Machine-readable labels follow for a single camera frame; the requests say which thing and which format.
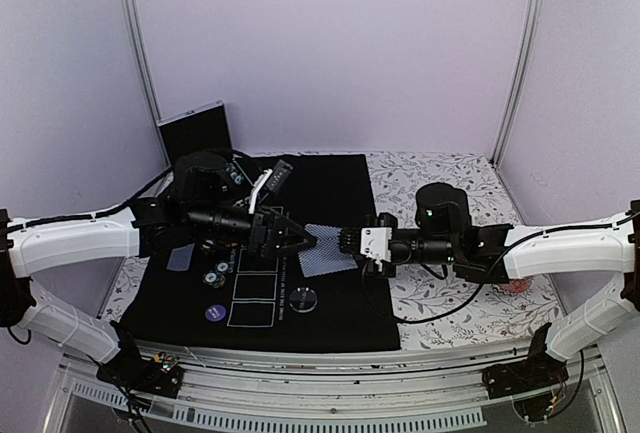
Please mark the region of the blue playing card deck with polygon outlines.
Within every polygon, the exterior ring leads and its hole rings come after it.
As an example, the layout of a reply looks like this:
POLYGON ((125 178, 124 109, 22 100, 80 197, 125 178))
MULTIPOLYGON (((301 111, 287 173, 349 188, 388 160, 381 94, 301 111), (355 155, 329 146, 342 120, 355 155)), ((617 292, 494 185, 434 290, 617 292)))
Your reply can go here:
POLYGON ((334 240, 318 240, 314 247, 301 251, 298 259, 305 278, 354 270, 357 267, 354 257, 342 253, 334 240))

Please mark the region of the aluminium poker chip case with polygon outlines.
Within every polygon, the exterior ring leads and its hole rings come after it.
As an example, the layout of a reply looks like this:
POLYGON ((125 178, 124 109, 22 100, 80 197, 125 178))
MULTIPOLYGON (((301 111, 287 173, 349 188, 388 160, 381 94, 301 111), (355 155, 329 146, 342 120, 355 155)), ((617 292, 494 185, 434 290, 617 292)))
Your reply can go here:
POLYGON ((175 196, 208 198, 246 192, 250 181, 232 147, 225 105, 218 101, 159 123, 172 167, 169 190, 175 196))

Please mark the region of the single blue-backed card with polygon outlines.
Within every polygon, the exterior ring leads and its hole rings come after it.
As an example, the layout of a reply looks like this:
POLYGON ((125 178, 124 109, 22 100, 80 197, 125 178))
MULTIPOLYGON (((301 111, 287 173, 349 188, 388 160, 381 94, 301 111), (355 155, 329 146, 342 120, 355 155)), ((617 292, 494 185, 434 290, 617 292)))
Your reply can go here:
POLYGON ((318 248, 340 249, 341 227, 309 223, 305 231, 316 238, 318 248))

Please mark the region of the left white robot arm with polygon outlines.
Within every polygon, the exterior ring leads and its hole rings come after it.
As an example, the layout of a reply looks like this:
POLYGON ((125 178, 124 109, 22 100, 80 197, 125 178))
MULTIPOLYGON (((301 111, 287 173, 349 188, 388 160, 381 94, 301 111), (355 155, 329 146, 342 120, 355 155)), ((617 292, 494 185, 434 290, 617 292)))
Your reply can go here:
POLYGON ((41 333, 59 346, 108 364, 128 387, 148 379, 148 365, 123 329, 60 300, 32 275, 107 258, 146 258, 201 245, 244 247, 263 258, 308 250, 317 243, 304 227, 264 206, 291 174, 280 160, 250 180, 237 153, 200 151, 180 157, 157 197, 143 191, 106 210, 40 219, 1 215, 1 324, 41 333))

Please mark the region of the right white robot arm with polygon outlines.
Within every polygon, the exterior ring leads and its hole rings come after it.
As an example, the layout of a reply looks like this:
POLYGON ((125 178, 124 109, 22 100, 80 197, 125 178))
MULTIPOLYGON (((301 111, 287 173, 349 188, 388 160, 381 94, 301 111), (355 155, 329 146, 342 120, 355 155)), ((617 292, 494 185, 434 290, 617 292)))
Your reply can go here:
POLYGON ((568 315, 539 328, 517 380, 537 389, 584 347, 639 314, 639 203, 603 219, 560 226, 475 226, 467 194, 446 183, 421 187, 416 226, 401 229, 391 214, 343 232, 341 247, 365 261, 364 271, 391 278, 400 265, 441 265, 477 285, 506 285, 539 275, 606 272, 610 281, 568 315))

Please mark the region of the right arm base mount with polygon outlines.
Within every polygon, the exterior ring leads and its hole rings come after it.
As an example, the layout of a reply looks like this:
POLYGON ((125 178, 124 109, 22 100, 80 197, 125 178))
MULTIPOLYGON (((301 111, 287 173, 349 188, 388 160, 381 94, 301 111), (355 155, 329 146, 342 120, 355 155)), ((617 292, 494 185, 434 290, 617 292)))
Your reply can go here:
MULTIPOLYGON (((524 359, 512 363, 498 363, 482 370, 481 380, 490 399, 523 394, 546 387, 564 390, 569 378, 566 360, 556 360, 547 353, 546 335, 551 328, 548 322, 533 335, 524 359)), ((518 400, 514 403, 516 414, 529 422, 550 419, 559 403, 559 393, 518 400)))

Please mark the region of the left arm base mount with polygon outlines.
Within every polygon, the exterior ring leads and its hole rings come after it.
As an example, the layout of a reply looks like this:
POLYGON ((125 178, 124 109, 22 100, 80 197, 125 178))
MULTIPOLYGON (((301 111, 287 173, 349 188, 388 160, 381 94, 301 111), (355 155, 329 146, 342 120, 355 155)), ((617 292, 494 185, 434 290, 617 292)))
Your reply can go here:
POLYGON ((124 336, 120 351, 107 363, 99 363, 96 378, 124 391, 138 391, 170 399, 178 397, 184 377, 175 355, 164 351, 144 359, 135 340, 124 336))

